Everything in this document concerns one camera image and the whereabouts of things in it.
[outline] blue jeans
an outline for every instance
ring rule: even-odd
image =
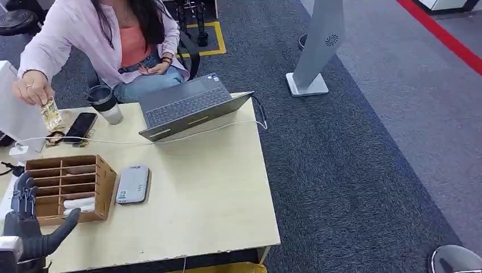
[[[160,58],[157,51],[155,51],[139,64],[152,68],[159,63]],[[138,70],[139,64],[127,68],[121,68],[119,72],[125,73],[136,71]],[[180,84],[183,81],[184,78],[181,76],[181,73],[179,73],[179,70],[170,66],[163,75],[141,75],[128,84],[121,82],[115,86],[114,94],[119,102],[127,104],[130,102],[137,102],[142,95],[158,92],[165,88]]]

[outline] white cable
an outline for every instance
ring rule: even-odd
[[[79,139],[79,140],[88,140],[88,141],[92,141],[92,142],[101,142],[101,143],[112,143],[112,144],[142,144],[142,145],[153,145],[153,144],[163,144],[163,143],[170,143],[170,142],[176,142],[176,141],[180,141],[180,140],[183,140],[183,139],[187,139],[187,138],[191,138],[191,137],[194,137],[196,135],[202,135],[202,134],[207,134],[207,133],[210,133],[210,132],[214,132],[214,131],[217,131],[219,129],[222,129],[224,127],[227,127],[227,126],[231,126],[233,124],[236,124],[236,123],[243,123],[243,122],[256,122],[257,124],[261,125],[261,127],[264,129],[264,130],[267,130],[268,129],[268,124],[266,123],[266,121],[264,121],[264,124],[259,122],[259,121],[235,121],[235,122],[231,122],[229,124],[226,124],[226,125],[223,125],[221,127],[217,127],[215,129],[212,129],[212,130],[208,130],[208,131],[203,131],[203,132],[199,132],[199,133],[195,133],[195,134],[192,134],[192,135],[188,135],[188,136],[184,136],[182,138],[177,138],[177,139],[172,139],[172,140],[165,140],[165,141],[156,141],[156,142],[116,142],[116,141],[108,141],[108,140],[96,140],[96,139],[90,139],[90,138],[80,138],[80,137],[77,137],[77,136],[51,136],[51,137],[42,137],[42,138],[28,138],[28,139],[24,139],[24,140],[19,140],[17,142],[15,142],[15,147],[20,143],[20,142],[26,142],[26,141],[30,141],[30,140],[36,140],[36,139],[64,139],[64,138],[69,138],[69,139]]]
[[[188,257],[184,257],[184,266],[182,267],[182,273],[184,273],[184,271],[186,271],[186,260],[188,259]]]

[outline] snack packet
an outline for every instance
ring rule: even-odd
[[[53,97],[49,98],[47,103],[40,108],[40,112],[44,119],[45,126],[50,132],[55,131],[55,128],[62,123],[59,109],[57,108]]]

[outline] tripod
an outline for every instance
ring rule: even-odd
[[[192,16],[197,20],[197,27],[199,31],[199,36],[197,37],[197,44],[200,47],[207,46],[207,39],[209,35],[207,34],[204,25],[204,3],[200,0],[176,0],[176,5],[177,19],[179,20],[179,26],[181,27],[181,31],[183,31],[188,35],[188,37],[190,37],[188,33],[188,23],[186,20],[186,10],[191,10]]]

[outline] black mug lid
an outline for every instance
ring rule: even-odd
[[[97,85],[87,93],[87,101],[92,105],[102,105],[109,101],[113,96],[113,91],[107,85]]]

